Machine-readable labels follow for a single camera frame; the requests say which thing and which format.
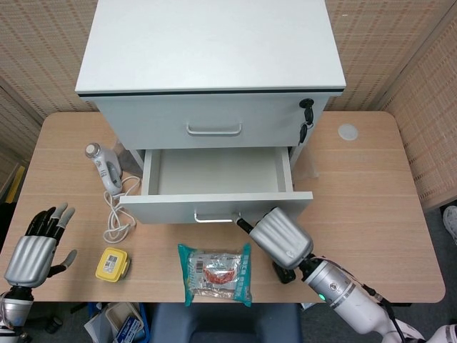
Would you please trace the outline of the shallow white drawer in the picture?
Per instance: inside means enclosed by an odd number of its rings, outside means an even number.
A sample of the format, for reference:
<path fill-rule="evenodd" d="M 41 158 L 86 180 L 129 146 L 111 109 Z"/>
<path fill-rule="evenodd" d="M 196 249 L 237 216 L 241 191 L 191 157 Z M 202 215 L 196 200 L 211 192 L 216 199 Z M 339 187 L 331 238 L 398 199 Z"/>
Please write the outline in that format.
<path fill-rule="evenodd" d="M 294 190 L 283 147 L 164 149 L 146 152 L 141 192 L 121 205 L 142 224 L 193 224 L 195 211 L 255 223 L 275 207 L 295 219 L 312 199 Z"/>

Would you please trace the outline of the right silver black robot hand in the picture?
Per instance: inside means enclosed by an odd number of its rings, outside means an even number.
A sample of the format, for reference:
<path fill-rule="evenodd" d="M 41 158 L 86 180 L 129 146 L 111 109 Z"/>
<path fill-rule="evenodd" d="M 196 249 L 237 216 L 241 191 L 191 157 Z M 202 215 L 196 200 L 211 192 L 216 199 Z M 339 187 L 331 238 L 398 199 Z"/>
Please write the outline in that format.
<path fill-rule="evenodd" d="M 297 268 L 313 251 L 311 236 L 279 207 L 265 214 L 255 226 L 250 225 L 239 214 L 233 215 L 232 219 L 284 269 Z"/>

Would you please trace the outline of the white box with blue carton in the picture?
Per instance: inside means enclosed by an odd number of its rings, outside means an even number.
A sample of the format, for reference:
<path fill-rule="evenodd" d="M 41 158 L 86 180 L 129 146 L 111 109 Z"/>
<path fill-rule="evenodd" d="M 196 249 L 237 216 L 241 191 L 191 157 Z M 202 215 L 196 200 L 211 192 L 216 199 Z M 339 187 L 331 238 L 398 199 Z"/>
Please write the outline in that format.
<path fill-rule="evenodd" d="M 105 317 L 111 325 L 114 336 L 121 330 L 124 322 L 129 317 L 138 319 L 141 323 L 140 330 L 136 333 L 133 343 L 140 343 L 146 338 L 144 331 L 144 320 L 141 315 L 140 304 L 138 302 L 111 302 L 108 303 Z"/>

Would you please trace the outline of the tall white drawer with lock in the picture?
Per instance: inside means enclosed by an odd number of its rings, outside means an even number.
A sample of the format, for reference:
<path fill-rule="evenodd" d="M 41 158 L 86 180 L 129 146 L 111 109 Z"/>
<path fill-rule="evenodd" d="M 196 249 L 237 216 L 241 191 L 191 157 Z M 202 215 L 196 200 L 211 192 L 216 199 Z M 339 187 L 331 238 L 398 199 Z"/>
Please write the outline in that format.
<path fill-rule="evenodd" d="M 105 96 L 92 101 L 127 149 L 295 146 L 305 121 L 302 99 L 318 118 L 329 96 L 317 93 Z M 194 137 L 193 128 L 243 124 L 234 137 Z"/>

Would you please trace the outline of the yellow flat object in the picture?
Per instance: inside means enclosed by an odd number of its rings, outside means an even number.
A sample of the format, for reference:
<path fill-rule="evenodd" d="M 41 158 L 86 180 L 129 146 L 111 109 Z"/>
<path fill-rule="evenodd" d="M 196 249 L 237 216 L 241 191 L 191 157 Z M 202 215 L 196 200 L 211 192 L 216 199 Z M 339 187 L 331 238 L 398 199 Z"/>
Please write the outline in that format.
<path fill-rule="evenodd" d="M 17 168 L 15 169 L 13 173 L 13 179 L 10 185 L 10 190 L 12 192 L 15 192 L 19 188 L 20 184 L 22 183 L 25 171 L 26 168 L 22 165 L 17 166 Z"/>

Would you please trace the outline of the black sauce bottle red cap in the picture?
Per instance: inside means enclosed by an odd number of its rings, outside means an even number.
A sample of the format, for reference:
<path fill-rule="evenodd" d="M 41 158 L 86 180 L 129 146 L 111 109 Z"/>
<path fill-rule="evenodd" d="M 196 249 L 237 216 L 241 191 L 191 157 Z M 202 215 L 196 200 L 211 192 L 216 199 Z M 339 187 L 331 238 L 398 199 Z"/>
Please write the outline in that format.
<path fill-rule="evenodd" d="M 275 262 L 272 262 L 272 267 L 282 284 L 288 284 L 296 279 L 294 270 L 285 269 Z"/>

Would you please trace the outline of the white shoe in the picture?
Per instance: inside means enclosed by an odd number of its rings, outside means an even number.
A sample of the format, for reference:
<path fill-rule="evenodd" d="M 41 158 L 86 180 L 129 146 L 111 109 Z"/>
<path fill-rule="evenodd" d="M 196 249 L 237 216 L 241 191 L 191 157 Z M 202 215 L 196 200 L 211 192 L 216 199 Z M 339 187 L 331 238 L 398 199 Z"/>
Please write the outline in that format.
<path fill-rule="evenodd" d="M 443 211 L 442 218 L 446 231 L 451 235 L 457 246 L 457 206 L 450 205 L 446 207 Z"/>

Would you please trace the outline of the medium silver drawer handle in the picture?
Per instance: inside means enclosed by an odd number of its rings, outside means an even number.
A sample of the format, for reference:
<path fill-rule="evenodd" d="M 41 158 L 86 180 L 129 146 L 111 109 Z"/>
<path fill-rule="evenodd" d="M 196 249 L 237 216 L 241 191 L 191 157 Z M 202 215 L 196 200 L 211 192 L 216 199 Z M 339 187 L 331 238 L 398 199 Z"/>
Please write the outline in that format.
<path fill-rule="evenodd" d="M 236 223 L 241 218 L 241 213 L 232 214 L 199 214 L 194 212 L 194 221 L 199 224 Z"/>

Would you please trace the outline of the white drawer cabinet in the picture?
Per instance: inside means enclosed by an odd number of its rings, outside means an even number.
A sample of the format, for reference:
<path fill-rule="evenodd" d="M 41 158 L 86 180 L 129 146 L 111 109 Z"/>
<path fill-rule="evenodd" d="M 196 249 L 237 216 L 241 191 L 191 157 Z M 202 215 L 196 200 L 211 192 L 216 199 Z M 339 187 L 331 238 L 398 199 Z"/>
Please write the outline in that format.
<path fill-rule="evenodd" d="M 75 91 L 95 104 L 180 94 L 329 100 L 345 88 L 325 0 L 99 0 Z M 264 147 L 287 149 L 295 167 L 320 116 L 304 143 Z"/>

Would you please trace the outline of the yellow lidded plastic box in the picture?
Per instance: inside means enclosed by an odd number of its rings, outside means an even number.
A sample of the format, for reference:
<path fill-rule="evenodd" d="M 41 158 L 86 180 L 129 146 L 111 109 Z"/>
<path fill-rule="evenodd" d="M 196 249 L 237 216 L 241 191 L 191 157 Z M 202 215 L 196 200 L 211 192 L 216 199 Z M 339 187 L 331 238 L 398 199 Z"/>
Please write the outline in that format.
<path fill-rule="evenodd" d="M 130 263 L 130 256 L 126 251 L 107 247 L 101 255 L 95 276 L 106 282 L 118 282 L 128 273 Z"/>

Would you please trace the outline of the teal snack packet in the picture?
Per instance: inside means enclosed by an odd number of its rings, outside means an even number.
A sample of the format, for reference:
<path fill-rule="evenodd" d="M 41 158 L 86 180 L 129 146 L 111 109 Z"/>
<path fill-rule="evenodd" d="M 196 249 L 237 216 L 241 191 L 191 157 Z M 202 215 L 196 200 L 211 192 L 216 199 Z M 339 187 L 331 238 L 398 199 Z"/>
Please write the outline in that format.
<path fill-rule="evenodd" d="M 246 307 L 252 305 L 250 244 L 231 251 L 179 244 L 177 250 L 187 307 L 196 296 L 228 299 Z"/>

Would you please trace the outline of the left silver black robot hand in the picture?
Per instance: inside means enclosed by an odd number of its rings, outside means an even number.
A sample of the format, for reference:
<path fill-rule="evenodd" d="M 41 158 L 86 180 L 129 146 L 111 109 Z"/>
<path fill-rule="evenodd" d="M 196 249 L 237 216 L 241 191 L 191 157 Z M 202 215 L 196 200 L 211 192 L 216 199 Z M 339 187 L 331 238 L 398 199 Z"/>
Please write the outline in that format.
<path fill-rule="evenodd" d="M 31 220 L 11 255 L 5 280 L 13 287 L 41 286 L 46 279 L 66 271 L 77 251 L 71 250 L 65 260 L 53 265 L 54 255 L 65 229 L 75 213 L 67 203 L 41 211 Z"/>

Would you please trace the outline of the white handheld electric device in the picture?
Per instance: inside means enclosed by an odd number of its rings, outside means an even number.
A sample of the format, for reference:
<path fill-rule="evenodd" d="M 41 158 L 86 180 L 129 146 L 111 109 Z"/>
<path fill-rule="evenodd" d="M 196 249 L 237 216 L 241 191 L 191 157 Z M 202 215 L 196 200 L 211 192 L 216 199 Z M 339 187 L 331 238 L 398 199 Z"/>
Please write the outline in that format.
<path fill-rule="evenodd" d="M 85 155 L 94 163 L 105 190 L 111 196 L 120 194 L 122 170 L 115 151 L 92 142 L 86 146 Z"/>

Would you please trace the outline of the round white desk grommet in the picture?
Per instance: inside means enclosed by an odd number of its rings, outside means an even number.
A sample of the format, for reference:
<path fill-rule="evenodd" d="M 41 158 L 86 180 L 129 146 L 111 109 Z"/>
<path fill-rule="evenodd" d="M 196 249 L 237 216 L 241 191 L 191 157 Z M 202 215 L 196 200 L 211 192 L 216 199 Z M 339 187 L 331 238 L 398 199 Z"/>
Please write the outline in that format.
<path fill-rule="evenodd" d="M 345 141 L 355 141 L 358 138 L 359 131 L 352 124 L 342 124 L 338 128 L 338 135 Z"/>

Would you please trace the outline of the black hanging key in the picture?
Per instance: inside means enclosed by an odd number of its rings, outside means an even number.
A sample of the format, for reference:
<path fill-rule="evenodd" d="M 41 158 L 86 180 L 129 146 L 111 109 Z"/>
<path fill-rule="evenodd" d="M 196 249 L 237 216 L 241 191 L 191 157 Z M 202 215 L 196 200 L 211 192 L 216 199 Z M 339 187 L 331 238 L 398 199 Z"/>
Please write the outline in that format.
<path fill-rule="evenodd" d="M 299 144 L 304 143 L 306 136 L 308 134 L 308 130 L 313 127 L 313 124 L 308 124 L 306 122 L 302 123 L 301 129 L 300 129 L 300 136 L 299 136 Z"/>

